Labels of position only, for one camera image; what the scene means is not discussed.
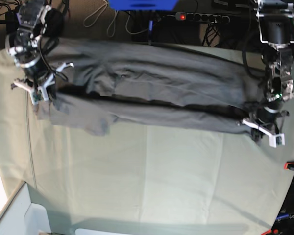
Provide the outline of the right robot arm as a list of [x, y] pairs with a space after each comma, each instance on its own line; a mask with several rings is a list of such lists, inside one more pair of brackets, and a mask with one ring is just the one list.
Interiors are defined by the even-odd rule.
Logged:
[[17, 29], [6, 37], [5, 48], [17, 67], [24, 71], [23, 79], [15, 79], [11, 88], [25, 90], [33, 105], [49, 101], [56, 78], [68, 81], [64, 69], [74, 67], [72, 62], [51, 66], [47, 56], [59, 44], [68, 4], [58, 10], [48, 0], [27, 0], [18, 7]]

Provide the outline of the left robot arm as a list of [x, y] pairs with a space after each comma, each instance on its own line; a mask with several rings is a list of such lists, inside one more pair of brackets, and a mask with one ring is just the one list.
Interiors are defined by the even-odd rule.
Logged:
[[[254, 141], [267, 136], [270, 147], [276, 148], [285, 145], [283, 125], [278, 124], [277, 120], [289, 115], [282, 107], [294, 98], [291, 49], [294, 44], [294, 0], [252, 0], [250, 4], [255, 11], [258, 30], [247, 35], [242, 60], [249, 77], [260, 80], [263, 97], [239, 124], [251, 128]], [[259, 35], [260, 42], [265, 45], [261, 54], [265, 65], [262, 77], [254, 75], [247, 63], [246, 46], [255, 35]]]

